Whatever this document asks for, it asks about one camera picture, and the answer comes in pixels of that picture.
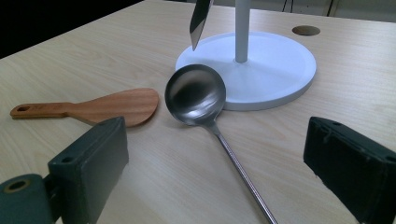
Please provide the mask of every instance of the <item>wooden spatula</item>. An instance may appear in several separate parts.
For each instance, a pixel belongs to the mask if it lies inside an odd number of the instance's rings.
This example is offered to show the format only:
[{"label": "wooden spatula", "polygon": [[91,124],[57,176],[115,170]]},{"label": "wooden spatula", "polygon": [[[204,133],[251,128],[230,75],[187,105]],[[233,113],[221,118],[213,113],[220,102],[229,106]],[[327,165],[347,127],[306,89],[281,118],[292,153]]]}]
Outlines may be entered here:
[{"label": "wooden spatula", "polygon": [[117,92],[84,103],[26,104],[13,108],[14,119],[72,117],[89,124],[124,116],[126,127],[149,119],[157,108],[158,93],[149,88]]}]

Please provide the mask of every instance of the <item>light wood tabletop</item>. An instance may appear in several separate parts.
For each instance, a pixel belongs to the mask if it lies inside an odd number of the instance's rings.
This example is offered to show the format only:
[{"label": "light wood tabletop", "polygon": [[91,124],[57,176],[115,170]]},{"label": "light wood tabletop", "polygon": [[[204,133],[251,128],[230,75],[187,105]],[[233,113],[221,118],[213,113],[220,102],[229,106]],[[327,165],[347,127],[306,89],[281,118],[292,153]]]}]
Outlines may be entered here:
[{"label": "light wood tabletop", "polygon": [[[216,137],[166,108],[166,83],[191,45],[193,9],[147,0],[0,60],[0,182],[47,175],[47,162],[91,128],[72,118],[12,119],[16,105],[152,88],[158,110],[127,129],[129,163],[98,223],[266,223]],[[299,25],[320,33],[296,35]],[[222,134],[278,223],[356,223],[304,163],[307,125],[312,116],[333,119],[396,150],[396,24],[252,9],[250,30],[301,43],[318,69],[286,105],[221,112]],[[230,32],[234,8],[213,6],[202,38]]]}]

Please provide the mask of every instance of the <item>ladle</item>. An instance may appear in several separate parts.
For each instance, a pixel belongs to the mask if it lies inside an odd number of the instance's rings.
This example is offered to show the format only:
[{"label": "ladle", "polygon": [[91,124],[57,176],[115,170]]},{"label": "ladle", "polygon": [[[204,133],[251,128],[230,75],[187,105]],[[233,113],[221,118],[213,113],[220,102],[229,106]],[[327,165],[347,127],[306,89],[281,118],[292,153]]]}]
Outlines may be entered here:
[{"label": "ladle", "polygon": [[274,216],[216,124],[216,117],[224,107],[225,99],[226,89],[220,75],[202,64],[190,64],[178,69],[165,90],[166,106],[172,116],[187,125],[204,127],[219,139],[269,223],[275,224]]}]

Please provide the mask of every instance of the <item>spatula handle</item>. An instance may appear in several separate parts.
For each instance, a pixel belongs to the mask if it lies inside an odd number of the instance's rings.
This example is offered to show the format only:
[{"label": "spatula handle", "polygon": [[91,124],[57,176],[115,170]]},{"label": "spatula handle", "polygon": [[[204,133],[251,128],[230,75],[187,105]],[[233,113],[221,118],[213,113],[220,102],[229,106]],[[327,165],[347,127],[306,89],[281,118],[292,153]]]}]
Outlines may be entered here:
[{"label": "spatula handle", "polygon": [[9,113],[14,119],[63,118],[72,103],[18,105]]}]

